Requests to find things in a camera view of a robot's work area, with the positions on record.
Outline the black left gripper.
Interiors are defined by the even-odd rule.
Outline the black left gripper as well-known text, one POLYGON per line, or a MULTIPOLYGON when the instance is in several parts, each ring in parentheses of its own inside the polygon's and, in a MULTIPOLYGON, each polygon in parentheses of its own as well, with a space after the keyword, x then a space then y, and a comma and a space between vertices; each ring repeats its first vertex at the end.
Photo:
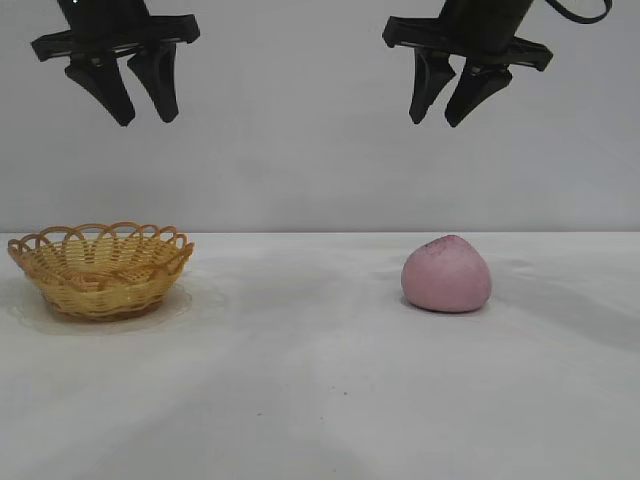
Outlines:
POLYGON ((175 43, 199 38, 193 14, 152 15, 143 1, 60 1, 58 6, 69 28, 31 42, 40 61, 72 56, 66 76, 91 94, 120 126, 128 126, 135 109, 112 52, 142 46, 127 66, 161 120, 172 122, 177 117, 175 43), (80 54, 100 55, 73 56, 80 54))

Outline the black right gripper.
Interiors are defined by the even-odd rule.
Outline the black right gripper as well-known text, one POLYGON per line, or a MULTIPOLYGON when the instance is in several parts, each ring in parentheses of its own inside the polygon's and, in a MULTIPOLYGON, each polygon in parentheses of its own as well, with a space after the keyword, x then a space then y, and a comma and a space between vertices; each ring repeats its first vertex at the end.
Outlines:
POLYGON ((530 7, 528 0, 449 0, 436 18, 389 17, 382 33, 386 45, 414 48, 412 122, 423 121, 455 77, 451 55, 469 60, 445 109, 451 127, 510 84, 513 76, 507 65, 545 70, 552 52, 516 36, 530 7))

